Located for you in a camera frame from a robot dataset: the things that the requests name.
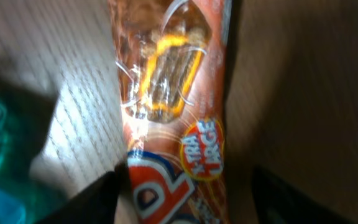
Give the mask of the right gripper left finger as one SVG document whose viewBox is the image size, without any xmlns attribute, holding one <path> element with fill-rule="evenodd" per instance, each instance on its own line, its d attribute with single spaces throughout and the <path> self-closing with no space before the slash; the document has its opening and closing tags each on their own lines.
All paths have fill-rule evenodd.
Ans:
<svg viewBox="0 0 358 224">
<path fill-rule="evenodd" d="M 107 172 L 37 224 L 113 224 L 118 196 L 117 175 Z"/>
</svg>

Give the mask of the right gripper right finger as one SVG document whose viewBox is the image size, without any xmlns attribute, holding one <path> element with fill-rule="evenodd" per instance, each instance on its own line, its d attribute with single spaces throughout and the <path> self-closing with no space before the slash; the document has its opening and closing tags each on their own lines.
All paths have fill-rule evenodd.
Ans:
<svg viewBox="0 0 358 224">
<path fill-rule="evenodd" d="M 252 196 L 259 223 L 352 223 L 263 167 L 252 171 Z"/>
</svg>

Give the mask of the orange Top snack bar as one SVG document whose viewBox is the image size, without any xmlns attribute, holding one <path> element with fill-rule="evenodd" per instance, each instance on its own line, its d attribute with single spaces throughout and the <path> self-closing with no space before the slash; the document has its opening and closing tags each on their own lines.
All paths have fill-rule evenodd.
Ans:
<svg viewBox="0 0 358 224">
<path fill-rule="evenodd" d="M 223 83 L 232 3 L 110 0 L 141 223 L 228 223 Z"/>
</svg>

